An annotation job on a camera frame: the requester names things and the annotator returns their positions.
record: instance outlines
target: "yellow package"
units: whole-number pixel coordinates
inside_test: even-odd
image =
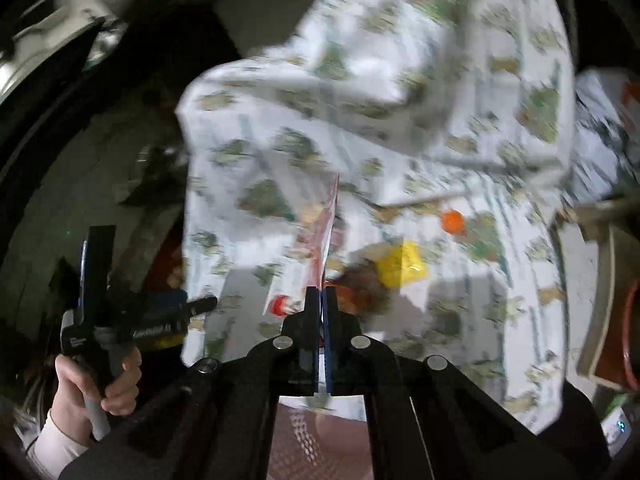
[[[399,288],[405,283],[426,278],[428,273],[418,246],[406,240],[376,262],[378,277],[386,288]]]

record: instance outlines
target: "floor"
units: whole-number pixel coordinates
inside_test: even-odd
[[[221,0],[215,11],[241,55],[282,42],[313,0]],[[57,260],[77,265],[82,240],[93,224],[117,224],[114,258],[127,246],[142,210],[119,206],[140,149],[175,138],[175,128],[145,105],[145,88],[133,89],[95,116],[60,153],[34,193],[0,269],[0,316],[35,338]],[[575,225],[560,231],[570,311],[568,379],[590,399],[595,386],[575,374],[593,309],[597,246]]]

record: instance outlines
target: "orange ball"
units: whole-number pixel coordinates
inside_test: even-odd
[[[465,233],[465,218],[458,211],[445,211],[440,217],[442,228],[449,234],[461,235]]]

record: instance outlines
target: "human hand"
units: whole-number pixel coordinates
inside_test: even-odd
[[[123,372],[105,388],[104,398],[100,400],[100,393],[89,372],[69,357],[59,355],[56,358],[59,385],[50,412],[58,429],[78,444],[87,446],[91,443],[91,422],[83,396],[100,402],[103,410],[112,415],[132,413],[138,396],[136,384],[142,376],[141,363],[140,351],[134,348],[122,361]]]

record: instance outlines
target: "patterned tablecloth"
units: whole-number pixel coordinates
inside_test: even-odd
[[[183,253],[190,297],[220,304],[185,362],[276,335],[322,247],[335,279],[413,242],[427,275],[383,295],[364,331],[445,355],[541,431],[561,407],[565,320],[534,196],[568,165],[573,110],[554,0],[317,0],[286,44],[204,73],[177,111]],[[463,234],[443,231],[450,209]],[[283,402],[364,418],[357,398]]]

